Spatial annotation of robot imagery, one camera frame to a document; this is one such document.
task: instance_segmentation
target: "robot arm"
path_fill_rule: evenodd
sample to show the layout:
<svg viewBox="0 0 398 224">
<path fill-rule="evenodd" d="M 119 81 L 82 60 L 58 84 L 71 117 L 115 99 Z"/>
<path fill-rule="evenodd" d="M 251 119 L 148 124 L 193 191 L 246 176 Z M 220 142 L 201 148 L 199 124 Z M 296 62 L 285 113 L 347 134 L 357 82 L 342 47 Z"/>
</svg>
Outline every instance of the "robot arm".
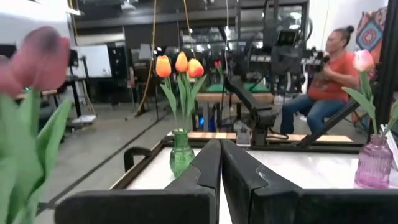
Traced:
<svg viewBox="0 0 398 224">
<path fill-rule="evenodd" d="M 268 103 L 258 102 L 250 91 L 245 89 L 239 76 L 225 80 L 225 88 L 234 93 L 249 110 L 251 116 L 252 143 L 265 145 L 268 129 L 275 124 L 277 113 Z"/>
</svg>

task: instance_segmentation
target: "green glass vase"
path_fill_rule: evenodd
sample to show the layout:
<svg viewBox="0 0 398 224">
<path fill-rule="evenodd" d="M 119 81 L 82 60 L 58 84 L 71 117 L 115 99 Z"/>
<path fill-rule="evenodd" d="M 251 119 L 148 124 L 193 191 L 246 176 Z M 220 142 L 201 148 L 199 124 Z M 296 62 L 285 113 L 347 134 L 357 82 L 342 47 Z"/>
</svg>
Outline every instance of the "green glass vase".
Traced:
<svg viewBox="0 0 398 224">
<path fill-rule="evenodd" d="M 170 153 L 170 168 L 174 177 L 179 177 L 195 158 L 193 149 L 188 143 L 188 132 L 184 129 L 173 130 L 174 147 Z"/>
</svg>

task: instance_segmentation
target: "white table surface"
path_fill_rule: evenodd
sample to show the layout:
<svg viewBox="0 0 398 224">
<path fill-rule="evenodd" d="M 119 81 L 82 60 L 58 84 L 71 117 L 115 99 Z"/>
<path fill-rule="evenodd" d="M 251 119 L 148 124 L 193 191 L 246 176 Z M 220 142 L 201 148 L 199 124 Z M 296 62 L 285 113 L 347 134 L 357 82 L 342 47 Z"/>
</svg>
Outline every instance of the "white table surface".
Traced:
<svg viewBox="0 0 398 224">
<path fill-rule="evenodd" d="M 164 189 L 174 180 L 169 166 L 171 148 L 164 148 L 141 172 L 128 189 Z M 195 155 L 200 149 L 194 149 Z M 352 154 L 325 154 L 304 152 L 248 151 L 282 177 L 304 189 L 352 189 L 358 165 L 358 156 Z M 397 172 L 391 182 L 397 183 Z M 221 179 L 220 224 L 230 224 L 228 204 Z"/>
</svg>

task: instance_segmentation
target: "jeans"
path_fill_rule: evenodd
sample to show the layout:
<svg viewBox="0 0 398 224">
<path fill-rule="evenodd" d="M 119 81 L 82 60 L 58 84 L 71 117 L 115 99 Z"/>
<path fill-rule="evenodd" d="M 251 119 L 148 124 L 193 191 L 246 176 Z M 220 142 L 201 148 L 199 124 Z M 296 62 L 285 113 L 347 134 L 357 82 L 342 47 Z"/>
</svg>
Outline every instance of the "jeans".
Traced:
<svg viewBox="0 0 398 224">
<path fill-rule="evenodd" d="M 308 95 L 300 95 L 283 105 L 280 133 L 292 134 L 294 114 L 303 111 L 309 111 L 307 124 L 312 133 L 317 133 L 323 128 L 325 118 L 335 115 L 344 108 L 345 104 L 343 100 L 313 100 Z"/>
</svg>

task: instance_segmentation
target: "orange shirt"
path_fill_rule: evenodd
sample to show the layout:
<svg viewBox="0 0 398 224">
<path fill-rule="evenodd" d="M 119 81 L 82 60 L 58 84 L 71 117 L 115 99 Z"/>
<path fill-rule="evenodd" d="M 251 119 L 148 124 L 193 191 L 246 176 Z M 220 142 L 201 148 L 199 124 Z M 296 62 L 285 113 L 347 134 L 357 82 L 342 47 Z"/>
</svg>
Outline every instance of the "orange shirt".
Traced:
<svg viewBox="0 0 398 224">
<path fill-rule="evenodd" d="M 330 68 L 342 75 L 359 77 L 358 71 L 353 67 L 354 55 L 344 53 L 342 56 L 328 62 Z M 326 79 L 322 73 L 316 74 L 311 82 L 308 96 L 313 100 L 344 100 L 348 101 L 348 94 L 341 89 L 343 84 Z"/>
</svg>

